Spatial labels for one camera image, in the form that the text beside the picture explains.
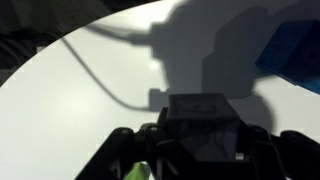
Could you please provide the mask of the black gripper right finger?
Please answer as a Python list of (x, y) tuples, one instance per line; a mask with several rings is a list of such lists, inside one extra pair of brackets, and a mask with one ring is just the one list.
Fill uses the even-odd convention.
[(320, 180), (320, 144), (295, 130), (279, 136), (241, 123), (238, 150), (253, 166), (252, 180)]

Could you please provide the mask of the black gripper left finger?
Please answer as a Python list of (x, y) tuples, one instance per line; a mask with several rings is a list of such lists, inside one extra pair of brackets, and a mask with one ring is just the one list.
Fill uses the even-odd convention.
[(117, 128), (99, 147), (75, 180), (124, 180), (135, 163), (147, 164), (157, 173), (157, 148), (153, 135), (158, 133), (168, 109), (163, 108), (156, 124), (143, 124), (136, 133)]

